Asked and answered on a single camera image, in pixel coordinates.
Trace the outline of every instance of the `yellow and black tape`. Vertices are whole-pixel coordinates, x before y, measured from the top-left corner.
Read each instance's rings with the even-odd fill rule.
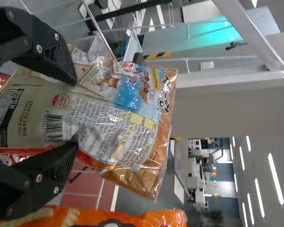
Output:
[[[170,51],[165,51],[165,52],[161,52],[161,53],[154,53],[154,54],[149,54],[149,55],[143,56],[143,58],[145,60],[156,59],[156,58],[166,58],[166,57],[170,57]]]

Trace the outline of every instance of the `snack bag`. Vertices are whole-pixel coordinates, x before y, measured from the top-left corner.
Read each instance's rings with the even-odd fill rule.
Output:
[[[115,73],[108,62],[98,68],[109,71],[103,76],[89,73],[97,65],[81,72],[84,67],[75,64],[76,87],[19,69],[0,93],[0,154],[31,156],[75,140],[78,158],[103,178],[156,200],[166,171],[177,72],[141,66],[132,77]],[[94,89],[92,81],[110,89]]]
[[[186,227],[181,210],[158,210],[130,216],[121,212],[45,206],[23,218],[1,221],[0,227]]]

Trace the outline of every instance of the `nutrition label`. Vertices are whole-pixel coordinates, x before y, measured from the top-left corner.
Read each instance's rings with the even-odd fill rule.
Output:
[[[157,123],[136,113],[77,98],[67,118],[68,139],[78,131],[82,151],[102,162],[136,169],[148,157]]]
[[[0,147],[8,147],[8,125],[23,89],[7,90],[0,98]]]

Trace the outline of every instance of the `orange packaging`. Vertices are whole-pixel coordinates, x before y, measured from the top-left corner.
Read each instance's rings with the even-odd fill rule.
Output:
[[[130,216],[121,212],[50,206],[20,219],[1,221],[0,227],[186,227],[186,222],[185,212],[181,210]]]

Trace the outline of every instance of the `ceiling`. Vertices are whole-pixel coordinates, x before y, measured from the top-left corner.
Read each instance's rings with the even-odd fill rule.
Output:
[[[245,9],[253,9],[251,0],[239,0]],[[257,0],[257,8],[268,6],[281,32],[284,32],[284,0]]]
[[[246,137],[235,137],[235,147],[233,147],[233,168],[237,178],[239,210],[243,226],[245,226],[245,221],[242,203],[245,203],[248,226],[252,226],[247,193],[250,194],[255,226],[284,226],[284,204],[280,205],[268,161],[268,154],[271,153],[284,198],[284,136],[251,137],[249,139],[251,152],[248,151]],[[245,164],[244,171],[240,158],[240,146]],[[259,183],[265,213],[264,218],[262,218],[260,212],[255,178]]]

